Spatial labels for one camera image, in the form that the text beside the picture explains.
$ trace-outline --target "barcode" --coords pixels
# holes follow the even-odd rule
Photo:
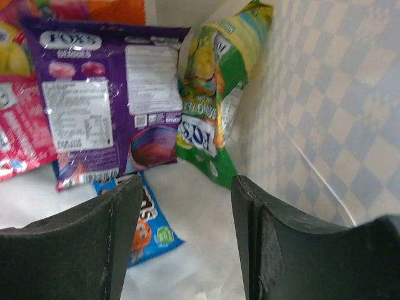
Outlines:
[[[0,150],[1,151],[9,151],[11,149],[10,142],[4,133],[3,129],[0,127]]]
[[[148,115],[135,116],[135,128],[146,127],[148,125]]]
[[[81,139],[57,141],[57,150],[66,150],[82,147]]]
[[[92,183],[93,181],[106,181],[110,178],[116,177],[119,173],[119,169],[100,171],[100,172],[87,172],[79,175],[79,183]]]

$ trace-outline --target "candy image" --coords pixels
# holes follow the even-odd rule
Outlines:
[[[106,68],[104,67],[104,65],[94,61],[85,62],[81,67],[81,71],[87,77],[98,77],[106,75]]]
[[[49,73],[55,78],[69,78],[75,75],[75,67],[66,62],[52,62],[49,66]]]
[[[144,248],[151,241],[151,235],[152,232],[149,224],[145,221],[139,220],[137,222],[135,237],[131,247],[131,260],[133,260],[131,263],[142,257]]]
[[[137,171],[176,159],[177,131],[166,126],[155,126],[135,135],[129,148],[131,164]]]

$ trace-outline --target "product label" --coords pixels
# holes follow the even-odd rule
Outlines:
[[[221,114],[222,114],[222,135],[228,136],[231,132],[233,121],[238,108],[239,101],[242,98],[242,89],[235,87],[229,95],[227,95],[224,101],[221,103]]]
[[[178,130],[185,143],[193,144],[212,157],[217,155],[214,144],[215,126],[211,123],[199,117],[183,115]]]
[[[129,113],[180,111],[176,66],[178,52],[170,47],[132,45],[125,48]],[[137,126],[146,126],[139,118]]]
[[[17,97],[11,83],[0,84],[0,109],[7,109],[17,104]]]
[[[157,209],[154,205],[154,200],[151,198],[146,186],[143,186],[143,200],[140,208],[139,218],[142,221],[150,221],[157,217]]]
[[[97,50],[101,38],[81,32],[45,31],[40,35],[40,45],[46,49]]]
[[[107,81],[49,81],[42,89],[59,152],[113,146]]]

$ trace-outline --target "plastic wrapper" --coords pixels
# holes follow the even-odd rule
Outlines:
[[[271,6],[253,1],[236,16],[203,25],[189,48],[177,154],[227,188],[237,172],[225,140],[272,13]]]
[[[58,189],[176,161],[189,29],[22,20],[59,153]]]
[[[0,76],[0,181],[55,159],[35,79]]]
[[[144,0],[3,0],[0,1],[0,100],[15,99],[16,105],[9,108],[0,104],[2,119],[0,128],[2,144],[0,151],[0,180],[10,178],[41,166],[56,159],[54,145],[50,136],[46,118],[41,111],[39,87],[34,77],[33,60],[19,23],[20,14],[33,14],[46,19],[83,19],[95,21],[118,21],[144,25],[146,10]],[[34,106],[34,114],[28,113]],[[3,115],[14,111],[18,117],[18,127],[8,125]],[[17,142],[16,136],[26,135],[24,141]]]
[[[135,237],[131,246],[131,257],[128,267],[143,263],[179,247],[183,242],[169,227],[169,224],[161,211],[157,199],[151,190],[144,173],[139,173],[143,180],[143,200],[137,222]],[[93,186],[97,195],[104,194],[115,188],[129,176],[119,179],[112,178],[105,182],[95,181]]]

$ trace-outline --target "blue checkered pattern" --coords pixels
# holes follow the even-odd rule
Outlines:
[[[249,177],[348,226],[400,213],[400,1],[279,0],[254,74]]]

